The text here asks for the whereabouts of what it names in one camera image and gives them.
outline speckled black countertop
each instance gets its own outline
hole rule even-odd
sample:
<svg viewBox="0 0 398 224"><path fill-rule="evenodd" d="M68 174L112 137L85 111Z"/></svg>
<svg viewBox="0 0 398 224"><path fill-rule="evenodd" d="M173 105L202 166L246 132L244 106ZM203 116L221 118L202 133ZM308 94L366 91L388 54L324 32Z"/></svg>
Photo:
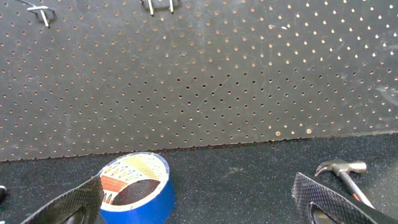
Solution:
<svg viewBox="0 0 398 224"><path fill-rule="evenodd" d="M351 174L381 212L398 219L398 135L301 139L160 153L170 165L176 203L167 223L299 223L291 196L296 172L329 159L364 160ZM19 223L120 154L0 163L9 195L0 221ZM331 173L321 179L344 189Z"/></svg>

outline hammer handle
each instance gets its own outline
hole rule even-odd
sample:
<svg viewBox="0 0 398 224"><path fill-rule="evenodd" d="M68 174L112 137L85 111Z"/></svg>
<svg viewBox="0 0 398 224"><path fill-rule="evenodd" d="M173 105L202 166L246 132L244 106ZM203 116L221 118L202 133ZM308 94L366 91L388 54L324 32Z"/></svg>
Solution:
<svg viewBox="0 0 398 224"><path fill-rule="evenodd" d="M365 194L359 189L359 187L354 183L354 181L351 179L351 177L348 175L346 172L340 173L340 177L343 179L343 182L347 185L347 187L350 189L350 191L354 194L356 194L359 198L359 200L364 203L365 205L374 208L372 203L368 200L368 198L365 196Z"/></svg>

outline printed label inside tape roll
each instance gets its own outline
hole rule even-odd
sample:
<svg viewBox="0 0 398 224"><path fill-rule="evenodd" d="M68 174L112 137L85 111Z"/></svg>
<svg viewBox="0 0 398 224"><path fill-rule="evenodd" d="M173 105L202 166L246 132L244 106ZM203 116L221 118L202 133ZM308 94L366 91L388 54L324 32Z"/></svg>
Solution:
<svg viewBox="0 0 398 224"><path fill-rule="evenodd" d="M169 180L165 164L152 154L133 154L109 164L100 173L104 189L101 209L131 210L151 201Z"/></svg>

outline perforated board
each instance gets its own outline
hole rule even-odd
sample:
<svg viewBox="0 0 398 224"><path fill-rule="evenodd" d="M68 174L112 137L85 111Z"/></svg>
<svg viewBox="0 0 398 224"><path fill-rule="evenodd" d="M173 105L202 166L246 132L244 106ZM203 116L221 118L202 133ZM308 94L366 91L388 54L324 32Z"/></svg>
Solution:
<svg viewBox="0 0 398 224"><path fill-rule="evenodd" d="M1 3L2 161L397 129L396 1L152 2Z"/></svg>

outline blue tape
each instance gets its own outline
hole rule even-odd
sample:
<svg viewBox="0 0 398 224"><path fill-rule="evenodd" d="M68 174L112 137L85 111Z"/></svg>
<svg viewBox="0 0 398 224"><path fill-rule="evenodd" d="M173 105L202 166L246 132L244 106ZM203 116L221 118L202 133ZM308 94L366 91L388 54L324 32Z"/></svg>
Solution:
<svg viewBox="0 0 398 224"><path fill-rule="evenodd" d="M150 223L150 224L161 224L166 221L166 219L172 213L174 207L174 188L172 179L169 172L169 165L165 161L165 159L157 154L149 153L149 152L137 152L133 154L152 154L153 156L160 159L167 170L167 174L169 175L169 179L166 182L164 188L156 195L152 200L149 202L141 205L140 207L134 208L132 210L127 210L123 212L113 212L109 210L103 209L101 206L100 214L103 217L103 220L106 224L113 224L113 223ZM120 157L115 161L110 162L108 165L111 165L120 159L126 157Z"/></svg>

